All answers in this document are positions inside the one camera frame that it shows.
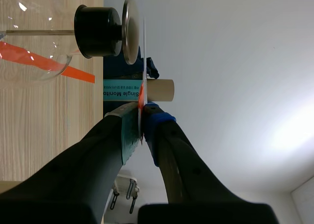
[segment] metal disc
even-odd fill
[[[125,0],[122,14],[122,48],[126,63],[137,59],[139,44],[139,14],[134,0]]]

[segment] metal rod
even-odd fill
[[[74,30],[7,30],[0,33],[8,36],[74,35]]]

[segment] orange strip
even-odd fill
[[[36,66],[45,71],[61,71],[64,65],[35,53],[29,52],[6,42],[0,42],[0,59],[12,61],[19,64]],[[62,75],[95,83],[95,76],[84,71],[68,66]]]

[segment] wooden table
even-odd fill
[[[75,12],[104,0],[62,0]],[[71,66],[96,84],[64,76],[25,89],[0,90],[0,180],[23,181],[78,142],[103,116],[103,59],[75,56]]]

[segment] black cylinder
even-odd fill
[[[120,53],[120,17],[112,7],[79,6],[74,17],[74,33],[78,48],[86,58]]]

